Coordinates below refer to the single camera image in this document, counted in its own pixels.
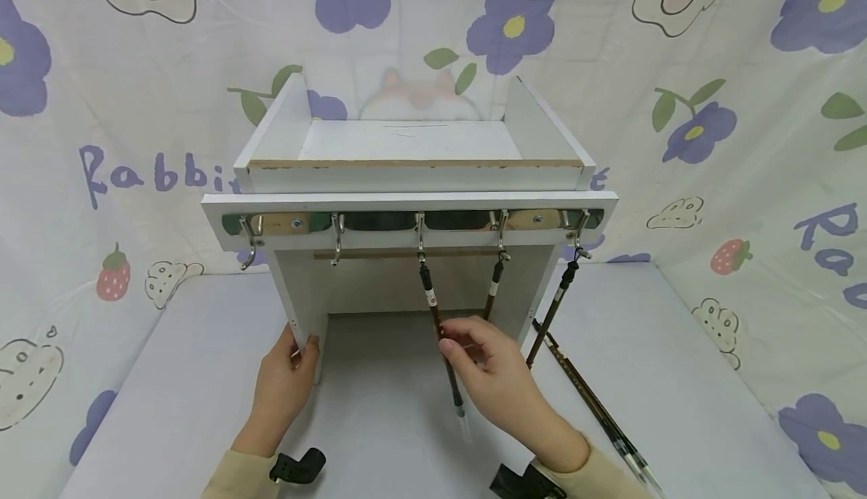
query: person's right hand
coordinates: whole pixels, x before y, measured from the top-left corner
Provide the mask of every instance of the person's right hand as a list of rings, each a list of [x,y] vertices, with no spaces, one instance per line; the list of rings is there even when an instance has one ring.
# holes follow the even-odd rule
[[[549,469],[569,473],[586,463],[586,440],[544,400],[514,340],[479,317],[452,318],[443,329],[440,351],[486,419]]]

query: white shelf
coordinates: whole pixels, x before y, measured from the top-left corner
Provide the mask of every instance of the white shelf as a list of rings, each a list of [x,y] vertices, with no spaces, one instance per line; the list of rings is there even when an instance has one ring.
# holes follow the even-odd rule
[[[502,121],[320,121],[293,75],[235,162],[244,193],[588,190],[594,171],[519,78]]]

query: black clip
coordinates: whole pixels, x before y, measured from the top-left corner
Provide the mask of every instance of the black clip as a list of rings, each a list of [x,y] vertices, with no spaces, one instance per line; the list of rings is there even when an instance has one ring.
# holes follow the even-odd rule
[[[309,484],[316,480],[319,472],[325,466],[325,454],[320,449],[307,450],[301,461],[295,461],[289,455],[280,454],[276,457],[276,464],[268,474],[274,482],[283,481],[293,484]]]
[[[501,499],[566,499],[563,488],[549,481],[532,465],[527,465],[524,476],[518,476],[518,473],[501,464],[490,489]]]

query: calligraphy brush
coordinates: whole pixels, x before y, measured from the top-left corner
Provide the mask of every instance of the calligraphy brush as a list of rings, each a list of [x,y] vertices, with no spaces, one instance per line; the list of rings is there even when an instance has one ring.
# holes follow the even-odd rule
[[[541,328],[541,324],[534,320],[533,327],[538,331]],[[554,355],[554,359],[560,364],[560,368],[562,368],[564,373],[566,373],[566,376],[569,377],[572,385],[574,385],[575,389],[578,390],[578,394],[581,395],[584,403],[587,403],[587,407],[591,410],[593,416],[605,431],[605,435],[609,437],[609,440],[617,450],[617,453],[620,454],[620,457],[623,458],[623,461],[628,465],[629,470],[631,470],[635,475],[635,478],[641,482],[650,483],[662,497],[666,497],[665,492],[662,490],[662,486],[656,479],[656,475],[654,475],[650,470],[650,466],[644,457],[639,453],[638,449],[634,447],[634,444],[628,439],[626,434],[623,433],[615,419],[611,417],[608,409],[605,409],[605,406],[601,401],[599,401],[599,398],[595,396],[595,393],[591,387],[589,387],[587,381],[583,379],[581,373],[578,373],[578,369],[574,364],[572,364],[569,358],[566,358],[563,351],[560,349],[557,340],[554,339],[554,336],[550,332],[546,333],[544,343],[546,343],[546,346]]]

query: wrist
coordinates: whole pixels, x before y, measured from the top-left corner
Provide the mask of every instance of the wrist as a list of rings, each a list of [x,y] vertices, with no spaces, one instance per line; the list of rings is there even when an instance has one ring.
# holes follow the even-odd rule
[[[591,449],[580,432],[551,407],[538,414],[536,423],[532,435],[521,442],[544,466],[567,474],[583,468]]]
[[[238,432],[235,441],[232,444],[232,450],[241,454],[258,455],[261,458],[271,458],[276,449],[280,446],[280,441],[286,434],[287,426],[274,426],[262,421],[257,421],[255,418],[247,420],[244,427]]]

